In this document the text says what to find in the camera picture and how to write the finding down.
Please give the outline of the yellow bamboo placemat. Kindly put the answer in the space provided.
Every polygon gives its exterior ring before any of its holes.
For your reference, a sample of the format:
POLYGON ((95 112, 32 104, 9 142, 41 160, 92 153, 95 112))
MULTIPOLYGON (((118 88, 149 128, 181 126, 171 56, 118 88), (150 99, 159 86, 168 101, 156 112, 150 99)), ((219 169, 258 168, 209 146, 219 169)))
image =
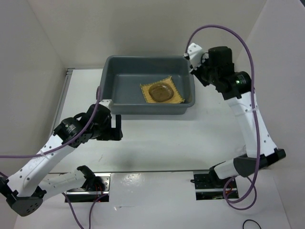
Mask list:
POLYGON ((146 103, 180 104, 185 101, 171 76, 154 83, 141 84, 140 88, 146 103))

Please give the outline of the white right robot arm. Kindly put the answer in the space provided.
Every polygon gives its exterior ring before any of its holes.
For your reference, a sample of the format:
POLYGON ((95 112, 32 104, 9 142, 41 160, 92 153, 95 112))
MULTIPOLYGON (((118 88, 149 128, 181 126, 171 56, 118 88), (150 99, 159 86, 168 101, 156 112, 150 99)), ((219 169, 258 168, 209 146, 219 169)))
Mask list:
POLYGON ((285 158, 286 153, 271 139, 260 111, 256 96, 251 94, 251 78, 246 72, 236 72, 232 50, 226 46, 204 52, 195 43, 188 47, 193 74, 203 86, 213 85, 231 108, 245 141, 245 153, 210 168, 209 183, 220 187, 226 178, 247 177, 255 168, 266 168, 285 158))

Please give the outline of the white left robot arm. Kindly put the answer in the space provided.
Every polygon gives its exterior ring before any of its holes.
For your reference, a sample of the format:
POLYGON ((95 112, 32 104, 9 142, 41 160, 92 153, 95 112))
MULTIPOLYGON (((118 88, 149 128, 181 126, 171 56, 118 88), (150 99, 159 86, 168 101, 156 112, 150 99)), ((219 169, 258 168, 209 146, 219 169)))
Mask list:
POLYGON ((25 217, 36 211, 47 199, 74 188, 104 191, 103 180, 87 166, 58 177, 46 178, 67 155, 89 140, 120 141, 122 120, 115 116, 112 127, 110 110, 99 104, 60 122, 43 148, 15 174, 0 179, 0 192, 10 208, 25 217))

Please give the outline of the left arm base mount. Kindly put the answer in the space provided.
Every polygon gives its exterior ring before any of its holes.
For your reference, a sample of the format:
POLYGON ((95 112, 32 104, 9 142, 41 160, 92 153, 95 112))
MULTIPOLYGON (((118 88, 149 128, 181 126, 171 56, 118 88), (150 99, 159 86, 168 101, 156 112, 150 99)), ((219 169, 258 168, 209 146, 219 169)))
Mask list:
POLYGON ((71 203, 93 203, 101 197, 98 202, 109 202, 109 191, 111 173, 95 173, 102 181, 101 184, 94 184, 89 190, 73 188, 65 192, 71 203))

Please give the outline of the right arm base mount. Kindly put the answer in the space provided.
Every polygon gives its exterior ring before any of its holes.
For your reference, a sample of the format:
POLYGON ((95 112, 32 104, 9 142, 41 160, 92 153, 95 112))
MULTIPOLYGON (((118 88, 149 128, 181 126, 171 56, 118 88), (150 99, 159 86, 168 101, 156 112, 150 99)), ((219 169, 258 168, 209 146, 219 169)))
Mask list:
POLYGON ((213 181, 208 170, 194 171, 190 180, 194 184, 196 200, 224 199, 224 185, 229 179, 213 181))

